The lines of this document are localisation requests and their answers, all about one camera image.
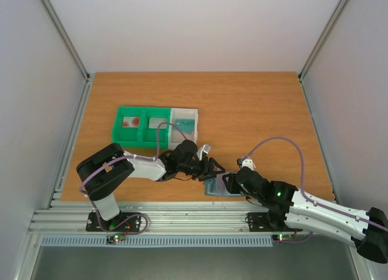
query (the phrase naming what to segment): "robotic arm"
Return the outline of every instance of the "robotic arm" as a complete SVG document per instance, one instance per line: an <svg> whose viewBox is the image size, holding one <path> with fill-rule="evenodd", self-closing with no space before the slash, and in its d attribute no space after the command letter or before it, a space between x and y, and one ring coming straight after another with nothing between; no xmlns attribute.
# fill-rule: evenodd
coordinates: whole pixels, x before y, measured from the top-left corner
<svg viewBox="0 0 388 280"><path fill-rule="evenodd" d="M203 181L224 174L224 168L207 157L209 151L209 145L197 149L194 142L185 140L158 158L148 158L125 152L119 144L110 144L81 162L77 172L83 182L81 188L85 188L103 220L111 221L121 212L113 191L126 178L167 181L182 172ZM343 207L286 182L268 181L254 170L249 157L238 160L238 165L238 172L222 175L227 191L256 199L268 208L264 220L274 232L285 227L317 232L356 247L361 256L371 261L387 263L388 232L376 227L388 228L381 210L372 207L366 212Z"/></svg>

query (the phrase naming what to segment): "wooden tabletop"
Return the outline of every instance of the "wooden tabletop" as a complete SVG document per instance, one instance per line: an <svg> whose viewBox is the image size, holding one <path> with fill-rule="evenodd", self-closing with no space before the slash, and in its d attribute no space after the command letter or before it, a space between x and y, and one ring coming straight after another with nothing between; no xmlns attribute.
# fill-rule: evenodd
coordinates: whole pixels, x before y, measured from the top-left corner
<svg viewBox="0 0 388 280"><path fill-rule="evenodd" d="M333 199L296 73L147 72L96 74L61 200L87 200L78 192L81 182L76 166L112 142L111 130L120 105L197 108L197 144L210 144L209 155L227 171L236 171L237 158L263 139L286 136L296 141L304 153L306 191ZM139 155L155 154L150 149L127 150ZM299 186L299 156L288 142L268 142L252 158L263 177ZM127 179L115 196L118 201L242 200L205 196L202 182L175 179Z"/></svg>

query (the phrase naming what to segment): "metal grate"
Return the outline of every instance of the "metal grate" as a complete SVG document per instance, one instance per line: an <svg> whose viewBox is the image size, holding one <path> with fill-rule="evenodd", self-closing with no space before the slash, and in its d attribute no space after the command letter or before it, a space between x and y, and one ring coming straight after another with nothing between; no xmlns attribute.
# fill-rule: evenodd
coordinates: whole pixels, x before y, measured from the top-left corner
<svg viewBox="0 0 388 280"><path fill-rule="evenodd" d="M45 235L42 246L51 247L271 247L269 235L247 236L127 236L125 240L108 244L99 235Z"/></svg>

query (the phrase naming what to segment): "wall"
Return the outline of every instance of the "wall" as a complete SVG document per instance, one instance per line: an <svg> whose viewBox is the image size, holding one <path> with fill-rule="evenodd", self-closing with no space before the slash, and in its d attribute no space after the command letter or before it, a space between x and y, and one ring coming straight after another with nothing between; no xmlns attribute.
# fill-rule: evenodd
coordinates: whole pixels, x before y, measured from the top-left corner
<svg viewBox="0 0 388 280"><path fill-rule="evenodd" d="M387 4L350 0L305 84L340 202L388 215Z"/></svg>
<svg viewBox="0 0 388 280"><path fill-rule="evenodd" d="M0 0L0 279L49 194L82 76L39 0Z"/></svg>
<svg viewBox="0 0 388 280"><path fill-rule="evenodd" d="M300 71L338 0L51 0L89 72Z"/></svg>

